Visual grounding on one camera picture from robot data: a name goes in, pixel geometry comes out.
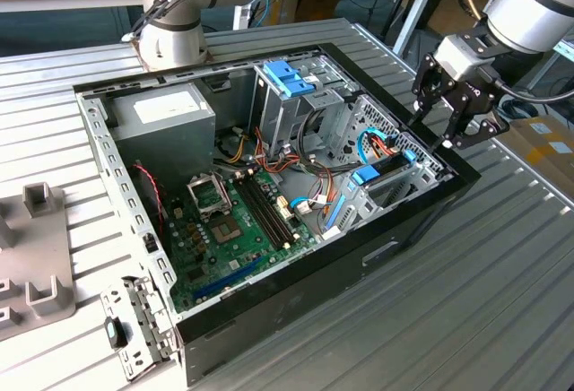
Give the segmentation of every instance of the sticker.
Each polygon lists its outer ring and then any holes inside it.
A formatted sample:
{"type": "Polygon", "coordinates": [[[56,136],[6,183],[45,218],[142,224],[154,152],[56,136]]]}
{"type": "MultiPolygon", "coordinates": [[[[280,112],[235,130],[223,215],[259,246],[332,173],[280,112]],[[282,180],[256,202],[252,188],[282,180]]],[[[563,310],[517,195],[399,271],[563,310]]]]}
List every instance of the sticker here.
{"type": "Polygon", "coordinates": [[[537,124],[530,124],[532,129],[534,129],[538,134],[551,134],[552,131],[548,126],[545,124],[537,123],[537,124]]]}
{"type": "Polygon", "coordinates": [[[303,77],[303,81],[307,83],[319,83],[319,79],[314,74],[308,75],[307,77],[303,77]]]}
{"type": "Polygon", "coordinates": [[[550,146],[558,153],[572,153],[572,150],[563,142],[551,142],[550,146]]]}
{"type": "Polygon", "coordinates": [[[157,122],[191,113],[199,110],[199,106],[187,91],[171,93],[161,97],[150,98],[148,100],[137,101],[134,110],[143,124],[157,122]]]}

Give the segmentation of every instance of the aluminum work table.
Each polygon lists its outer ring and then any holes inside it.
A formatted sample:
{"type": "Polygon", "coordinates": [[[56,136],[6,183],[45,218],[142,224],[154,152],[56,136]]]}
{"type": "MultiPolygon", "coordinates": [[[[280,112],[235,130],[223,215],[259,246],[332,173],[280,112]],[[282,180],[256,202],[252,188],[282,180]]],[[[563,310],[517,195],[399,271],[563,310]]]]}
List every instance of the aluminum work table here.
{"type": "MultiPolygon", "coordinates": [[[[403,104],[413,72],[345,20],[208,35],[215,58],[335,43],[403,104]]],[[[138,274],[100,181],[70,85],[141,73],[124,45],[0,59],[0,196],[65,190],[77,311],[0,343],[0,389],[128,387],[99,294],[138,274]]],[[[439,128],[445,109],[431,113],[439,128]]],[[[461,154],[483,174],[417,246],[196,389],[563,390],[574,383],[574,219],[497,142],[461,154]]],[[[167,363],[133,384],[183,389],[167,363]]]]}

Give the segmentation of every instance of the chip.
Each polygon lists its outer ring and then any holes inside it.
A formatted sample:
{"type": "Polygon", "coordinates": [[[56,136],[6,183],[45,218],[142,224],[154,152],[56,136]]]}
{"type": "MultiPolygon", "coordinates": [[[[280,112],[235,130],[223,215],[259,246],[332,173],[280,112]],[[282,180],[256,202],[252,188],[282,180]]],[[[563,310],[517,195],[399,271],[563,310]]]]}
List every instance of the chip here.
{"type": "Polygon", "coordinates": [[[209,222],[209,229],[217,243],[222,244],[243,235],[237,221],[232,216],[221,216],[209,222]]]}
{"type": "Polygon", "coordinates": [[[204,277],[204,276],[205,276],[205,273],[201,267],[196,267],[196,268],[189,270],[187,272],[187,278],[190,281],[194,281],[195,279],[199,279],[200,277],[204,277]]]}

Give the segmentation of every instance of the gray plastic holder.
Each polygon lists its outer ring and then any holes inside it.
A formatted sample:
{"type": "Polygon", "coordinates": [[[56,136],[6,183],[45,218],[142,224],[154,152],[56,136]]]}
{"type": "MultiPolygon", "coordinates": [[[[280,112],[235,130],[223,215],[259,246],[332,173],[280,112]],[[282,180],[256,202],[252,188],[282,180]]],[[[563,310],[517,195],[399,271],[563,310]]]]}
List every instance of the gray plastic holder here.
{"type": "Polygon", "coordinates": [[[0,199],[0,341],[74,312],[64,192],[27,185],[0,199]]]}

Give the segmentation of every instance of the expansion slot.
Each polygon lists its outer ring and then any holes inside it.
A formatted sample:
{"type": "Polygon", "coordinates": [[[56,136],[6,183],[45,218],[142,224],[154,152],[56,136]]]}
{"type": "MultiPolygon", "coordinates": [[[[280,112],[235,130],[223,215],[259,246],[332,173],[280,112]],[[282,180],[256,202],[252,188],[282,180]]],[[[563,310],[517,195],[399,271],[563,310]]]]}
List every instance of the expansion slot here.
{"type": "Polygon", "coordinates": [[[261,192],[261,187],[252,178],[246,178],[235,183],[237,192],[249,211],[253,214],[257,223],[261,226],[267,237],[278,249],[283,248],[285,243],[294,243],[295,238],[277,211],[269,204],[269,201],[261,192]]]}
{"type": "Polygon", "coordinates": [[[251,274],[255,270],[257,264],[262,259],[263,258],[260,257],[256,260],[254,260],[251,264],[248,264],[245,267],[240,268],[239,270],[233,272],[232,274],[230,274],[228,276],[222,277],[219,281],[211,282],[211,283],[205,285],[205,287],[203,287],[202,289],[195,291],[194,292],[194,300],[201,299],[202,297],[210,296],[214,292],[219,292],[223,288],[225,288],[226,286],[230,286],[234,282],[238,281],[239,279],[242,279],[245,276],[247,276],[248,274],[251,274]]]}

